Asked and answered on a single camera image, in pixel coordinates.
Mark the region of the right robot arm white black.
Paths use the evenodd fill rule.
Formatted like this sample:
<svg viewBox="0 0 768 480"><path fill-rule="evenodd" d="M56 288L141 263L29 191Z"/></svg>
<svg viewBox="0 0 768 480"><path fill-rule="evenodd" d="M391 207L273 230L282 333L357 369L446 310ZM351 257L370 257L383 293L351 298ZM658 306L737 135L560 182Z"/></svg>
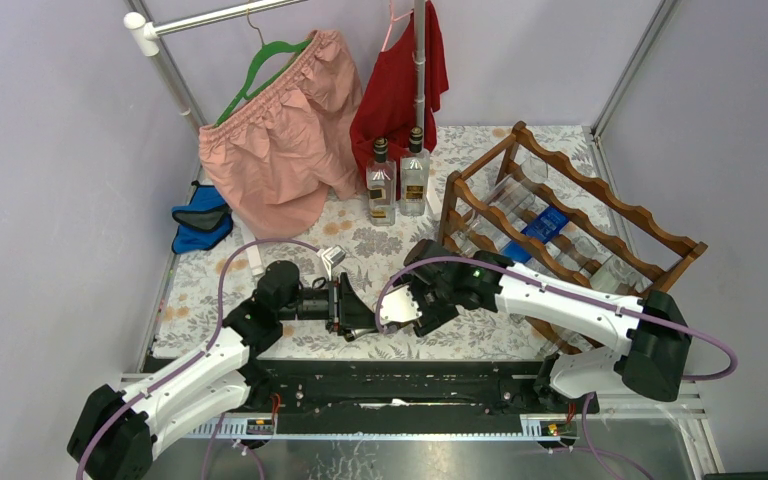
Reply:
<svg viewBox="0 0 768 480"><path fill-rule="evenodd" d="M597 348L558 356L533 386L535 402L557 412L572 399L624 387L659 402L677 399L691 346L678 331L686 321L673 297L600 292L541 274L494 252L457 255L432 240L420 241L404 266L413 298L423 314L422 332L483 309L542 320L595 340Z"/></svg>

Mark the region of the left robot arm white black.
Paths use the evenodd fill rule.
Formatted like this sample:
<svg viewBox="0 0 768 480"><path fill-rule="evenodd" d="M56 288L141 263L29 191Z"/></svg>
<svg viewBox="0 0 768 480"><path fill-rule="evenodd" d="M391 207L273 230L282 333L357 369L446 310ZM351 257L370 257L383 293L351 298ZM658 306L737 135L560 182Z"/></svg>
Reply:
<svg viewBox="0 0 768 480"><path fill-rule="evenodd" d="M257 358L281 338L284 320L322 320L351 332L381 323L379 307L364 303L348 280L304 288L295 263L271 263L252 294L220 314L207 340L135 383L103 384L88 395L67 443L76 478L141 479L196 427L239 407L264 407L272 388Z"/></svg>

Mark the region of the clear glass flask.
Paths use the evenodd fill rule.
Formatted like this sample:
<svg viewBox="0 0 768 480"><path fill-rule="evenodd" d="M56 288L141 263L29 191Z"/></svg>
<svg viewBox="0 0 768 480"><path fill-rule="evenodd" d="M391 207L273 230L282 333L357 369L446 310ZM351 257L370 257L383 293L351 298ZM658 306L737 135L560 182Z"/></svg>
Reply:
<svg viewBox="0 0 768 480"><path fill-rule="evenodd" d="M537 158L527 158L498 181L484 202L496 207L513 223L535 202L534 190L548 179L548 165Z"/></svg>

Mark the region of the small clear glass bottle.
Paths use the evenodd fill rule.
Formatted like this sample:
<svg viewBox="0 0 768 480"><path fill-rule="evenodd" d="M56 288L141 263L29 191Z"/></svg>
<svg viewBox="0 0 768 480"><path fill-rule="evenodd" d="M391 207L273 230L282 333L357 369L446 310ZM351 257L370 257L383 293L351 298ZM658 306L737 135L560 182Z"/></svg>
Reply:
<svg viewBox="0 0 768 480"><path fill-rule="evenodd" d="M451 234L451 238L465 257L472 257L480 250L501 253L509 243L503 230L475 211L467 213L462 220L463 223Z"/></svg>

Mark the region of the small clear bottle bluish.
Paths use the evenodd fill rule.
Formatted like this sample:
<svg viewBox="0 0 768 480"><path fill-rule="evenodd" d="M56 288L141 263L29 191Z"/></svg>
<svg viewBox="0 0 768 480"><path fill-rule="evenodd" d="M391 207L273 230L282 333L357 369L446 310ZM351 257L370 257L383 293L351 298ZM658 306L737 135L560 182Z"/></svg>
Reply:
<svg viewBox="0 0 768 480"><path fill-rule="evenodd" d="M560 244L548 245L552 258L567 270L577 272L589 280L595 272L597 249L585 236L567 238L557 237ZM511 314L510 320L518 326L526 327L532 339L530 344L537 350L537 359L554 354L578 354L598 347L595 340L582 334L537 318Z"/></svg>

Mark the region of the dark green wine bottle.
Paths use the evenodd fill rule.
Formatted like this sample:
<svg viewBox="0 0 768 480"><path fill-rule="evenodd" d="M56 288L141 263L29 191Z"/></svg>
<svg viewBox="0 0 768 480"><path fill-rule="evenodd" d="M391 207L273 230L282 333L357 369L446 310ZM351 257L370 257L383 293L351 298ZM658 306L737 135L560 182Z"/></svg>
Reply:
<svg viewBox="0 0 768 480"><path fill-rule="evenodd" d="M340 318L339 334L347 342L377 334L380 330L375 318L374 312L344 314ZM389 320L383 312L380 313L379 320L386 333L394 333L401 327L400 323Z"/></svg>

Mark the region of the clear glass wine bottle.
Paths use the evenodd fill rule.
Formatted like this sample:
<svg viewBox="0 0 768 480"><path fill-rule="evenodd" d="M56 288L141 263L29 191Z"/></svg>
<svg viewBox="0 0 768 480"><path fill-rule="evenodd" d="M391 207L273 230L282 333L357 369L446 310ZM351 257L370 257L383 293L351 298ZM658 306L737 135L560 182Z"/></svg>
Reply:
<svg viewBox="0 0 768 480"><path fill-rule="evenodd" d="M608 258L589 279L591 288L609 294L637 295L647 278L616 255Z"/></svg>

